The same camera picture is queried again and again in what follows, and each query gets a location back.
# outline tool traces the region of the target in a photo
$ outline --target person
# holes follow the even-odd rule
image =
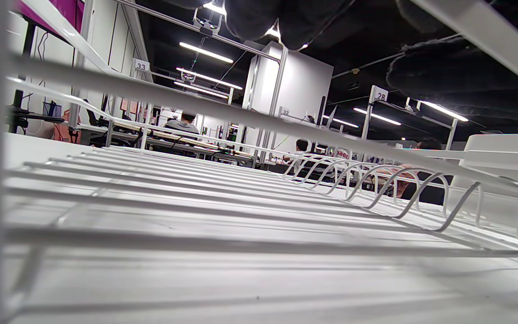
[[[298,139],[295,142],[295,149],[296,149],[296,151],[295,151],[294,154],[297,155],[297,156],[305,154],[305,153],[307,153],[308,148],[309,148],[309,142],[306,139]],[[283,157],[283,160],[285,160],[285,161],[290,161],[292,159],[293,158],[290,157],[290,156],[284,156]],[[309,173],[310,168],[313,167],[317,161],[307,162],[305,164],[305,166],[301,169],[300,166],[301,166],[301,164],[303,162],[304,162],[304,160],[298,160],[298,161],[296,161],[294,163],[294,166],[293,166],[293,173],[297,174],[298,178],[306,177],[307,174]],[[325,163],[319,164],[315,168],[315,170],[313,170],[313,172],[309,176],[309,179],[311,179],[311,180],[319,180],[319,178],[321,177],[323,172],[325,172],[325,169],[327,168],[327,166],[328,165],[325,164]],[[327,174],[325,174],[325,177],[323,177],[323,181],[324,182],[333,182],[332,181],[332,177],[333,177],[334,174],[335,173],[333,171],[328,171]]]
[[[423,141],[419,142],[415,147],[421,150],[440,150],[442,149],[442,144],[437,139],[434,138],[425,138]],[[417,178],[419,180],[424,181],[429,178],[432,174],[429,172],[419,171],[417,172]],[[447,181],[451,183],[452,176],[445,176]],[[432,181],[433,183],[438,183],[442,185],[441,179],[437,178]],[[399,187],[397,192],[399,192],[399,197],[401,199],[411,200],[415,192],[417,191],[417,184],[413,182],[399,182]],[[445,190],[442,188],[437,188],[433,186],[426,187],[421,195],[419,196],[419,201],[422,203],[432,203],[434,205],[442,205],[445,198]]]
[[[297,141],[295,142],[295,155],[302,155],[302,154],[305,154],[305,152],[307,152],[307,149],[309,148],[309,142],[305,139],[297,139]],[[291,157],[290,156],[284,156],[283,157],[283,160],[284,161],[290,161],[291,160]]]
[[[184,111],[181,114],[181,120],[177,121],[177,119],[172,119],[167,121],[167,123],[163,126],[164,128],[175,129],[176,131],[186,131],[187,133],[193,133],[199,135],[199,129],[193,125],[193,121],[195,120],[196,114]],[[197,137],[191,136],[183,136],[185,138],[191,138],[192,140],[196,140]]]

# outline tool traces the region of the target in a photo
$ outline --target white metal frame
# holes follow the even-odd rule
[[[487,51],[493,57],[499,59],[503,64],[511,68],[518,74],[518,31],[512,26],[506,24],[492,8],[478,0],[414,0],[417,4],[423,6],[426,10],[432,12],[436,17],[452,26],[457,31],[463,33],[465,37],[471,39],[483,50]],[[215,101],[197,98],[171,90],[148,82],[132,80],[130,78],[121,78],[113,74],[104,72],[92,72],[63,66],[58,63],[41,62],[31,58],[11,55],[8,51],[6,43],[6,15],[8,10],[8,2],[0,0],[0,94],[3,85],[6,82],[6,75],[18,73],[20,75],[32,75],[46,80],[61,82],[64,84],[77,84],[82,88],[98,90],[106,93],[115,93],[119,96],[128,98],[137,98],[148,102],[168,102],[170,105],[183,108],[197,113],[203,113],[226,120],[234,120],[245,123],[254,127],[263,127],[272,131],[285,131],[300,137],[319,142],[332,142],[343,148],[351,149],[358,152],[366,152],[383,156],[401,162],[408,162],[421,168],[432,170],[434,175],[417,190],[417,193],[411,201],[403,208],[400,215],[391,216],[365,216],[368,219],[378,217],[380,219],[393,220],[397,226],[381,224],[357,223],[347,220],[337,220],[323,216],[310,216],[305,218],[291,217],[279,215],[279,213],[267,214],[264,212],[238,212],[232,209],[229,204],[239,204],[239,199],[245,195],[252,194],[252,190],[245,189],[248,183],[255,183],[254,189],[257,189],[257,195],[269,195],[276,197],[280,201],[278,206],[267,207],[270,211],[282,213],[290,211],[303,211],[304,207],[292,205],[289,201],[298,201],[308,204],[311,209],[320,210],[318,206],[330,206],[332,210],[327,211],[327,215],[340,216],[360,210],[353,203],[337,200],[333,197],[322,197],[320,193],[302,187],[296,181],[290,181],[285,176],[281,177],[269,172],[249,170],[238,168],[236,166],[227,166],[222,164],[213,164],[201,160],[195,160],[185,157],[169,156],[162,153],[152,153],[145,150],[137,149],[103,149],[97,150],[92,154],[83,156],[73,156],[66,159],[50,160],[45,164],[28,163],[27,169],[22,170],[4,170],[4,103],[0,95],[0,323],[9,322],[18,310],[21,309],[23,302],[29,295],[35,279],[37,278],[37,256],[45,250],[47,246],[54,247],[77,247],[77,248],[124,248],[127,250],[167,250],[167,251],[196,251],[196,252],[244,252],[244,253],[269,253],[269,254],[311,254],[311,255],[336,255],[336,256],[418,256],[418,257],[450,257],[450,258],[518,258],[518,250],[492,250],[473,248],[473,244],[462,242],[466,248],[433,248],[433,247],[390,247],[390,246],[360,246],[357,244],[334,244],[334,243],[301,243],[283,242],[274,240],[236,240],[236,239],[219,239],[219,238],[185,238],[178,236],[164,236],[156,234],[113,231],[113,230],[94,230],[94,229],[66,229],[61,228],[62,219],[57,219],[50,226],[27,226],[27,225],[9,225],[3,223],[4,211],[2,210],[4,197],[6,194],[20,196],[25,198],[41,198],[56,199],[60,201],[70,201],[75,203],[94,203],[102,206],[125,206],[136,207],[142,209],[156,209],[158,211],[166,211],[178,213],[205,213],[208,215],[220,215],[228,217],[239,217],[241,219],[263,219],[272,221],[282,221],[292,224],[315,224],[322,226],[338,226],[340,228],[363,228],[367,230],[388,230],[392,232],[411,232],[420,234],[430,234],[437,237],[445,237],[451,240],[449,236],[441,236],[453,221],[454,216],[460,210],[462,202],[460,202],[444,223],[439,228],[427,229],[417,228],[417,226],[400,226],[398,219],[406,217],[413,205],[428,183],[441,175],[453,174],[455,176],[464,176],[473,180],[473,185],[466,191],[464,198],[468,197],[475,189],[481,188],[481,183],[489,186],[500,186],[505,189],[518,192],[518,182],[510,179],[501,178],[496,175],[478,172],[453,166],[446,162],[433,160],[417,154],[406,152],[404,150],[390,149],[374,142],[353,141],[347,139],[337,133],[314,129],[305,125],[296,123],[288,123],[272,116],[261,115],[243,109],[230,107]],[[502,35],[502,37],[492,37],[493,35]],[[109,156],[116,154],[122,160],[118,166],[113,166],[113,159]],[[125,160],[132,160],[137,163],[127,163]],[[155,203],[131,199],[118,199],[103,197],[99,194],[95,195],[79,195],[65,194],[53,191],[45,191],[41,189],[4,187],[5,179],[23,178],[41,182],[61,182],[65,184],[96,187],[100,193],[103,189],[124,189],[134,191],[136,193],[146,193],[157,195],[170,195],[178,197],[181,193],[177,193],[184,184],[170,184],[167,186],[176,188],[175,190],[149,189],[146,186],[127,185],[116,183],[114,179],[130,179],[133,174],[148,175],[133,178],[136,183],[153,183],[164,182],[164,178],[173,176],[182,170],[185,165],[195,170],[197,174],[203,178],[193,179],[193,183],[199,182],[198,186],[204,189],[205,182],[209,185],[218,183],[219,193],[227,193],[234,195],[233,198],[225,197],[225,201],[217,203],[215,207],[190,207],[173,203]],[[73,168],[70,166],[82,166],[84,168]],[[376,172],[379,168],[385,166],[377,166],[375,170],[370,169],[366,172],[369,175]],[[36,170],[51,170],[61,172],[72,172],[74,175],[82,174],[85,169],[91,170],[106,182],[97,182],[86,179],[78,179],[77,177],[67,177],[60,175],[43,175],[35,172]],[[211,170],[220,170],[223,175],[215,176]],[[398,173],[391,175],[389,181],[393,181]],[[200,198],[205,198],[209,193],[201,193]],[[372,205],[364,205],[363,209],[372,209],[378,203],[382,203],[384,197],[382,192],[372,193]],[[30,262],[25,263],[25,269],[22,272],[25,276],[20,276],[20,281],[15,285],[12,293],[4,291],[4,269],[3,269],[3,250],[6,244],[27,244],[31,246]]]

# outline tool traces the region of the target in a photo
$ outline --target desk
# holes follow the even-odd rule
[[[81,144],[82,145],[89,145],[90,141],[94,138],[102,137],[107,134],[107,127],[97,127],[92,125],[85,125],[81,124],[78,126],[78,129],[81,131]],[[159,131],[155,131],[154,135],[156,136],[165,136],[169,137],[170,139],[178,140],[180,136],[178,135],[172,135],[167,133],[162,133]],[[121,133],[119,131],[114,131],[112,133],[112,143],[115,139],[121,139],[126,141],[133,141],[137,138],[137,135],[132,135],[128,133]],[[184,141],[186,143],[192,144],[182,144],[182,143],[173,143],[168,142],[163,139],[155,139],[148,137],[147,138],[147,144],[150,146],[170,149],[173,148],[174,150],[178,151],[184,151],[189,153],[195,153],[197,154],[198,158],[205,158],[207,156],[213,156],[214,158],[222,159],[222,160],[228,160],[228,161],[235,161],[240,166],[251,168],[253,165],[253,157],[251,155],[245,154],[243,152],[238,152],[236,155],[232,154],[223,154],[219,153],[220,151],[216,149],[216,146],[201,142],[201,141],[195,141],[193,139],[188,138],[181,138],[181,141]]]
[[[42,115],[41,113],[29,112],[27,110],[20,110],[14,107],[9,107],[10,112],[6,123],[9,124],[9,133],[17,133],[17,127],[27,128],[29,125],[28,119],[35,119],[37,121],[44,121],[54,124],[62,124],[65,119],[59,117],[51,117]]]

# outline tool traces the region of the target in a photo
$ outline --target fluorescent light tube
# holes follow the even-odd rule
[[[227,83],[227,82],[223,82],[222,80],[217,80],[217,79],[214,79],[214,78],[212,78],[210,76],[204,76],[203,74],[187,71],[184,68],[178,67],[177,71],[185,72],[187,74],[191,74],[192,76],[196,76],[196,77],[199,77],[199,78],[202,78],[202,79],[205,79],[205,80],[210,80],[210,81],[213,81],[213,82],[217,82],[218,84],[223,84],[224,86],[230,86],[232,88],[243,90],[243,88],[241,88],[240,86],[237,86],[237,85],[234,85],[234,84],[230,84],[230,83]]]
[[[358,111],[360,113],[364,113],[366,115],[366,110],[363,110],[363,109],[359,109],[359,108],[353,108],[354,111]],[[388,119],[388,118],[385,118],[383,116],[379,116],[379,115],[376,115],[374,113],[371,114],[372,117],[375,117],[377,119],[381,119],[382,121],[386,121],[388,123],[391,123],[391,124],[395,124],[397,126],[401,126],[401,123],[399,123],[398,121],[392,121],[391,119]]]
[[[449,115],[449,116],[451,116],[453,118],[459,119],[459,121],[462,121],[462,122],[468,122],[469,121],[469,119],[467,119],[467,118],[465,118],[465,117],[463,117],[461,115],[458,115],[458,114],[456,114],[456,113],[454,113],[454,112],[452,112],[450,110],[447,110],[446,108],[443,108],[443,107],[441,107],[438,104],[430,103],[430,102],[427,102],[427,101],[419,101],[419,102],[423,103],[423,104],[426,104],[429,107],[434,108],[434,109],[440,111],[441,113],[446,113],[447,115]]]
[[[189,45],[189,44],[185,44],[185,43],[181,42],[181,43],[179,43],[179,46],[183,46],[186,49],[190,49],[192,51],[196,51],[198,53],[210,56],[212,58],[216,58],[216,59],[218,59],[220,61],[224,61],[224,62],[227,62],[227,63],[233,63],[233,60],[230,59],[230,58],[222,57],[219,54],[211,53],[210,51],[206,51],[205,49],[200,49],[199,47],[195,47],[193,45]]]
[[[218,93],[215,93],[215,92],[212,92],[212,91],[209,91],[209,90],[205,90],[205,89],[202,89],[202,88],[198,88],[196,86],[192,86],[192,85],[189,85],[189,84],[185,84],[185,83],[181,83],[181,82],[174,82],[175,84],[177,84],[178,86],[184,86],[185,88],[189,88],[189,89],[193,89],[195,91],[199,91],[199,92],[203,92],[205,94],[210,94],[210,95],[213,95],[213,96],[218,96],[220,98],[223,98],[223,99],[228,99],[229,97],[224,95],[224,94],[218,94]]]
[[[281,38],[281,33],[279,31],[276,31],[275,29],[273,29],[273,27],[271,27],[266,33],[265,35],[272,35],[272,36],[275,36],[277,38]]]
[[[214,5],[213,2],[209,2],[208,4],[204,4],[203,7],[207,8],[207,9],[210,9],[210,10],[213,10],[214,12],[222,14],[224,16],[227,15],[227,12],[225,11],[225,9]]]
[[[323,115],[323,118],[329,119],[329,116]],[[357,125],[354,125],[352,123],[347,123],[347,121],[341,121],[340,119],[337,119],[337,118],[333,118],[333,121],[337,122],[337,123],[342,123],[343,125],[351,126],[351,127],[354,127],[354,128],[359,128],[359,126],[357,126]]]

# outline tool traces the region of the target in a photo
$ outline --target black fabric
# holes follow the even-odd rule
[[[434,33],[444,25],[431,16],[428,12],[411,2],[411,0],[396,0],[401,16],[405,17],[409,24],[423,33]]]
[[[421,181],[424,181],[430,176],[431,174],[427,172],[419,172],[417,174],[417,177]],[[448,183],[451,183],[451,181],[453,180],[452,176],[446,175],[445,178],[447,179]],[[439,183],[442,185],[442,181],[439,178],[434,179],[432,182]],[[413,182],[409,183],[409,185],[407,185],[407,188],[405,188],[405,191],[403,192],[401,199],[411,200],[416,191],[417,184]],[[442,205],[444,198],[445,190],[443,188],[428,186],[423,190],[423,192],[421,192],[421,195],[419,196],[419,201],[422,203],[432,203],[433,205]]]
[[[518,28],[518,0],[498,0],[493,6]],[[403,16],[412,20],[417,13],[407,10],[411,13]],[[389,86],[465,116],[518,120],[518,76],[469,41],[432,40],[405,46],[403,53],[391,64]]]
[[[166,0],[183,8],[197,8],[209,0]],[[310,43],[354,0],[224,0],[227,26],[246,40],[263,37],[279,20],[281,41],[290,50]]]

